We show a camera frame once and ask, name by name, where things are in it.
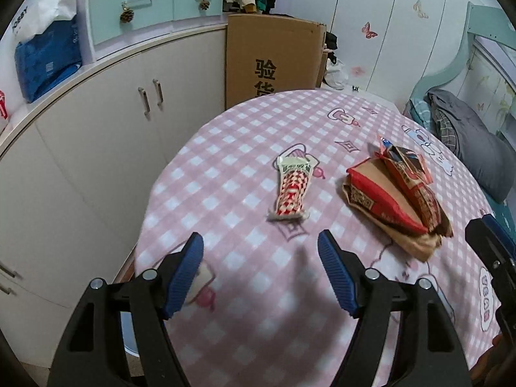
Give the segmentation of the blue bag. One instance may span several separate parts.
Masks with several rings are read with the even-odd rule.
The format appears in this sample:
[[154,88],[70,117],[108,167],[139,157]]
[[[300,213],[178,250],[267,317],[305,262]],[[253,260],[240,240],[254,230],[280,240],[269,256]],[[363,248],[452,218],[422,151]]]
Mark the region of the blue bag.
[[82,67],[76,17],[54,21],[42,34],[18,44],[15,65],[22,95],[28,103],[75,74]]

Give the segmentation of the white low cabinet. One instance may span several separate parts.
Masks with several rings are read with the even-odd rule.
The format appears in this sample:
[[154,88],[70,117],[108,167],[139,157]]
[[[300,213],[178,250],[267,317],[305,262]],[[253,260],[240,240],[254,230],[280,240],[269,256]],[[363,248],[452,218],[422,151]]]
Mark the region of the white low cabinet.
[[209,26],[96,66],[1,146],[1,330],[49,367],[86,284],[113,281],[150,190],[225,107],[226,29]]

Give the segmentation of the red brown snack bag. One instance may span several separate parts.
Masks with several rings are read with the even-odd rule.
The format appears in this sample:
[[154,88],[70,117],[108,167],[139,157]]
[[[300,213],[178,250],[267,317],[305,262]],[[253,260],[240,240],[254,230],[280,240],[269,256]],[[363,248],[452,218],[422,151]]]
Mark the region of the red brown snack bag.
[[347,170],[344,199],[364,213],[406,253],[426,262],[446,237],[425,232],[420,218],[377,156]]

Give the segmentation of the red white checkered snack wrapper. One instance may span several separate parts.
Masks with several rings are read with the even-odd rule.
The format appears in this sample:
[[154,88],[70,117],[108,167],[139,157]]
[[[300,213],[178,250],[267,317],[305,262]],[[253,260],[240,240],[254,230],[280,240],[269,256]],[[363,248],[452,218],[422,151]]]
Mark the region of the red white checkered snack wrapper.
[[301,156],[278,156],[278,193],[274,209],[269,211],[269,221],[305,220],[308,212],[304,198],[310,186],[313,166]]

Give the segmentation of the red white plastic bag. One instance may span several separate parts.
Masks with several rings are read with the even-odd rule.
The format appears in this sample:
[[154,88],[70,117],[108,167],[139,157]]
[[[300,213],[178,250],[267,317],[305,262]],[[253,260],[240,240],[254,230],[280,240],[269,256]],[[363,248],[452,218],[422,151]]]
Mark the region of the red white plastic bag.
[[5,93],[0,91],[0,132],[3,132],[9,123],[9,114],[5,105]]

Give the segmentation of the white wardrobe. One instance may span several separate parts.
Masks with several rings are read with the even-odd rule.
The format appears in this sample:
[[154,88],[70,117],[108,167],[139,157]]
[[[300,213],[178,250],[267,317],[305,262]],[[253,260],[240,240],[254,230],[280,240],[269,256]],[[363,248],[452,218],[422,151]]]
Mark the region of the white wardrobe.
[[415,84],[457,54],[468,4],[497,0],[276,0],[276,11],[326,25],[348,82],[405,107]]

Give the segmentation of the dark brown foil wrapper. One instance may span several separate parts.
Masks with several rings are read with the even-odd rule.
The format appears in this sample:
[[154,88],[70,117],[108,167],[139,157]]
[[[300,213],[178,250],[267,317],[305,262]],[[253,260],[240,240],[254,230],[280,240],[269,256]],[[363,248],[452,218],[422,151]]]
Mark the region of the dark brown foil wrapper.
[[433,179],[423,156],[414,150],[394,145],[383,136],[379,140],[378,157],[420,218],[425,232],[452,238],[451,222],[430,189]]

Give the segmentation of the pink checkered tablecloth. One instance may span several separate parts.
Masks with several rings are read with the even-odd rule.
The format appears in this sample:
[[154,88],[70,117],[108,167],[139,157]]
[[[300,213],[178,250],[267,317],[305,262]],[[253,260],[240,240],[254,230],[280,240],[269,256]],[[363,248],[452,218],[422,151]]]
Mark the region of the pink checkered tablecloth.
[[[454,236],[426,262],[339,196],[347,170],[375,152],[380,136],[423,156],[453,226]],[[278,156],[313,166],[305,220],[268,220]],[[203,237],[199,284],[166,324],[194,386],[331,383],[355,321],[339,307],[317,254],[323,230],[392,280],[428,278],[474,364],[499,327],[489,274],[464,229],[489,211],[466,167],[410,119],[350,95],[285,92],[230,108],[178,152],[150,192],[135,268],[156,266],[194,232]]]

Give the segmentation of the grey pillow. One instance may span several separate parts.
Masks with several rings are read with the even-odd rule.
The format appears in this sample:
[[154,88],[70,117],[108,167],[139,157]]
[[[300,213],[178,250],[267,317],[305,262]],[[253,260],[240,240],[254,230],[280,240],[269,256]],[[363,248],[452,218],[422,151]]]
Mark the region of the grey pillow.
[[515,152],[491,133],[478,114],[451,92],[427,93],[436,133],[496,203],[503,203],[515,180]]

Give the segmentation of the teal bed frame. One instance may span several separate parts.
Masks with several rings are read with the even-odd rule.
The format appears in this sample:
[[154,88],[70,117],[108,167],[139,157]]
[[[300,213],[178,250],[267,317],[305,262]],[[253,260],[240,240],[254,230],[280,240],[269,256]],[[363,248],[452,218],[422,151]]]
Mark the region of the teal bed frame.
[[[443,89],[444,85],[454,80],[463,68],[466,68],[471,57],[473,42],[477,36],[488,38],[492,42],[508,44],[509,47],[514,48],[515,32],[510,30],[508,25],[503,24],[507,20],[508,18],[500,9],[469,3],[466,9],[463,36],[457,55],[448,66],[436,73],[422,77],[416,83],[406,104],[405,115],[423,126],[441,141],[436,133],[436,126],[431,117],[427,93],[431,90]],[[503,203],[494,202],[478,182],[477,185],[483,191],[484,198],[493,210],[494,218],[504,227],[510,237],[514,238],[515,222],[511,216],[510,209],[504,206],[505,201]]]

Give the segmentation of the brown cardboard box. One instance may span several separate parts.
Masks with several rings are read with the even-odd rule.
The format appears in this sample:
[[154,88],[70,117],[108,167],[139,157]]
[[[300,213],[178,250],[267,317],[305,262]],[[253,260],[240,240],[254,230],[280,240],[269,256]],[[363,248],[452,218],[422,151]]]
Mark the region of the brown cardboard box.
[[326,27],[294,17],[234,14],[226,28],[226,107],[263,95],[312,89]]

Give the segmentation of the teal drawer box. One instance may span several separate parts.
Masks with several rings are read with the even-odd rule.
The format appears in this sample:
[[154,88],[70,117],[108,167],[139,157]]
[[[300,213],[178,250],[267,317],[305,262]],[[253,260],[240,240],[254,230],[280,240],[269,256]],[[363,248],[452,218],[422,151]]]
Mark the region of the teal drawer box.
[[223,0],[77,0],[85,65],[143,41],[225,22]]

